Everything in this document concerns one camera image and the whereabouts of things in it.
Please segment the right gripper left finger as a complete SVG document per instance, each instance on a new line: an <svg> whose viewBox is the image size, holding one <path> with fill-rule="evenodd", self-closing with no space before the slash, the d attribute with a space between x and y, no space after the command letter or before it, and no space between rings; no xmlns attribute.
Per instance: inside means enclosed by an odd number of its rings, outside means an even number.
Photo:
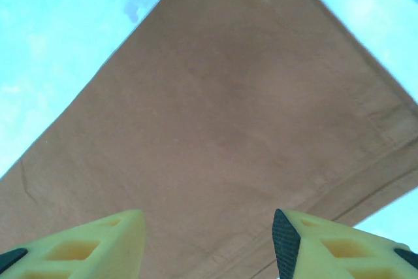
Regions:
<svg viewBox="0 0 418 279"><path fill-rule="evenodd" d="M1 254L2 278L138 278L146 243L141 210L15 246Z"/></svg>

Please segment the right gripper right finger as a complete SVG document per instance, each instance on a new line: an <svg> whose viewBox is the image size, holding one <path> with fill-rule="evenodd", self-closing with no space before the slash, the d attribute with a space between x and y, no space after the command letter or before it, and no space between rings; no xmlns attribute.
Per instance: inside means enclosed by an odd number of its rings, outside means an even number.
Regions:
<svg viewBox="0 0 418 279"><path fill-rule="evenodd" d="M303 212L276 209L272 240L280 278L417 277L407 245Z"/></svg>

